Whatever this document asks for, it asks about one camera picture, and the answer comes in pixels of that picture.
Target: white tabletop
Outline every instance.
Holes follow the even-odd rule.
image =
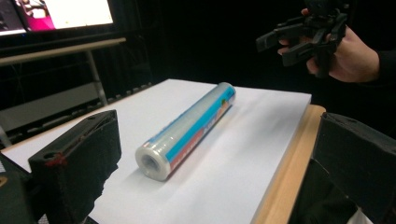
[[[100,224],[251,222],[311,95],[235,87],[233,106],[170,179],[144,176],[134,159],[138,147],[214,87],[168,79],[93,112],[117,110],[122,157],[90,217]],[[83,118],[3,153],[30,170],[31,155]]]

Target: clear plastic film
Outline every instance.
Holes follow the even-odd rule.
[[[137,149],[135,158],[148,177],[164,181],[228,110],[235,88],[226,82],[208,92]]]

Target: human hand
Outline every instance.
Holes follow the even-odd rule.
[[[308,10],[302,10],[303,15],[308,15]],[[288,41],[279,41],[282,45],[288,45]],[[278,50],[279,54],[288,48]],[[310,74],[318,72],[315,59],[306,62]],[[331,59],[329,76],[343,82],[369,82],[379,77],[378,54],[366,44],[349,28],[346,27],[346,35],[341,40],[338,48]]]

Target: plastic wrap roll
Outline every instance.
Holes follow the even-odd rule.
[[[137,149],[135,158],[148,177],[164,181],[228,110],[235,98],[235,88],[226,82],[172,121]]]

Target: screen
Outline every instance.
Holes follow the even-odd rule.
[[[113,22],[107,0],[14,1],[28,32],[76,28]]]
[[[12,5],[14,0],[0,0],[0,35],[25,33],[20,17]]]

